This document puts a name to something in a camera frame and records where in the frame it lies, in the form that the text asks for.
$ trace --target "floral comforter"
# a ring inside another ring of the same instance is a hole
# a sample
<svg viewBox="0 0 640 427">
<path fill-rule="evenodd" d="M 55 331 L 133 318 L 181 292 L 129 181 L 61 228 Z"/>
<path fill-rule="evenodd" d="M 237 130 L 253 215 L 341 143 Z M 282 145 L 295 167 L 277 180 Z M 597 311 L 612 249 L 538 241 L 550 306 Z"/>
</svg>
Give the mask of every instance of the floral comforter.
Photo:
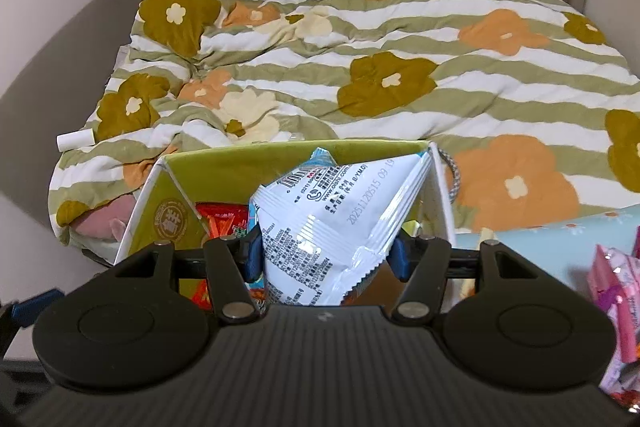
<svg viewBox="0 0 640 427">
<path fill-rule="evenodd" d="M 144 0 L 129 57 L 50 183 L 53 228 L 159 155 L 289 139 L 434 139 L 459 229 L 640 202 L 638 78 L 560 0 Z"/>
</svg>

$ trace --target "snack bag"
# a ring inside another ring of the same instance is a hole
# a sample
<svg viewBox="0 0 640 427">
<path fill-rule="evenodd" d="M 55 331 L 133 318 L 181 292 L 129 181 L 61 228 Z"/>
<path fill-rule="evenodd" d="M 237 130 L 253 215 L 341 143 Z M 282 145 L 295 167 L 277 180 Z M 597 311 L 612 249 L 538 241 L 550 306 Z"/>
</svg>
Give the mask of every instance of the snack bag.
<svg viewBox="0 0 640 427">
<path fill-rule="evenodd" d="M 617 346 L 600 383 L 606 393 L 619 394 L 625 364 L 638 359 L 636 335 L 640 331 L 640 260 L 615 248 L 596 247 L 587 275 L 591 296 L 616 328 Z"/>
<path fill-rule="evenodd" d="M 339 305 L 384 261 L 431 163 L 425 152 L 337 166 L 318 149 L 259 187 L 251 204 L 262 230 L 268 300 Z"/>
<path fill-rule="evenodd" d="M 233 203 L 196 203 L 198 213 L 209 221 L 209 238 L 233 235 L 244 237 L 248 232 L 249 209 L 245 204 Z M 264 278 L 256 282 L 245 283 L 260 313 L 266 309 Z M 201 309 L 210 310 L 209 290 L 206 280 L 200 281 L 191 298 Z"/>
<path fill-rule="evenodd" d="M 196 210 L 209 221 L 209 237 L 233 235 L 243 237 L 247 233 L 249 209 L 245 204 L 196 203 Z"/>
<path fill-rule="evenodd" d="M 620 378 L 609 393 L 616 402 L 631 412 L 638 412 L 640 409 L 639 370 L 640 367 L 638 367 L 637 363 L 623 368 Z"/>
<path fill-rule="evenodd" d="M 636 241 L 634 242 L 634 250 L 631 255 L 636 259 L 640 259 L 640 227 L 636 229 Z"/>
</svg>

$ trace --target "gray rope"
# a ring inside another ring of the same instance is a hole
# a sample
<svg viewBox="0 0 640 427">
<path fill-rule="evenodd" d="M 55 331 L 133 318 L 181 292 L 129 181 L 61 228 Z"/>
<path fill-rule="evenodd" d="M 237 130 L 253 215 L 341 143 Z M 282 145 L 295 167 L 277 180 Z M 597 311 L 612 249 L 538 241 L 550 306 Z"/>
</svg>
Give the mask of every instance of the gray rope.
<svg viewBox="0 0 640 427">
<path fill-rule="evenodd" d="M 449 191 L 449 201 L 453 203 L 460 191 L 460 169 L 458 169 L 458 165 L 456 165 L 455 160 L 449 155 L 449 153 L 444 152 L 440 147 L 438 147 L 438 153 L 440 153 L 440 157 L 444 160 L 444 163 L 449 166 L 451 174 L 453 175 L 453 186 Z"/>
</svg>

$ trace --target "pink snack package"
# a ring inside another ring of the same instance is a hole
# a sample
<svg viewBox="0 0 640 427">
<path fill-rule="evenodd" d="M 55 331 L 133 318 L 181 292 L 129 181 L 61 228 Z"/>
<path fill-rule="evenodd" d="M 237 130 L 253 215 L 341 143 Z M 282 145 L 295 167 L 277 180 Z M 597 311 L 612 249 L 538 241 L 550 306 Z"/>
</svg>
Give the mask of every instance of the pink snack package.
<svg viewBox="0 0 640 427">
<path fill-rule="evenodd" d="M 593 266 L 587 275 L 591 296 L 609 315 L 616 328 L 616 352 L 600 387 L 614 393 L 625 364 L 635 362 L 636 334 L 640 330 L 640 259 L 615 248 L 596 247 Z"/>
<path fill-rule="evenodd" d="M 636 230 L 636 242 L 634 243 L 632 255 L 636 257 L 636 259 L 640 259 L 640 227 Z"/>
</svg>

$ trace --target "headboard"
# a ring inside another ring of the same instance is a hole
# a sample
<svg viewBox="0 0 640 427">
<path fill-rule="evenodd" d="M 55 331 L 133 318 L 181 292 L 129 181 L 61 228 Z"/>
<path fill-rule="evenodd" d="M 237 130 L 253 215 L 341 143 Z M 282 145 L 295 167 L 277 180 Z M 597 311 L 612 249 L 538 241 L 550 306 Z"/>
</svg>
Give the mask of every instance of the headboard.
<svg viewBox="0 0 640 427">
<path fill-rule="evenodd" d="M 89 117 L 104 92 L 118 48 L 129 42 L 139 3 L 91 1 L 44 45 L 0 98 L 6 152 L 0 162 L 0 190 L 47 228 L 47 189 L 60 158 L 56 136 L 81 128 Z"/>
</svg>

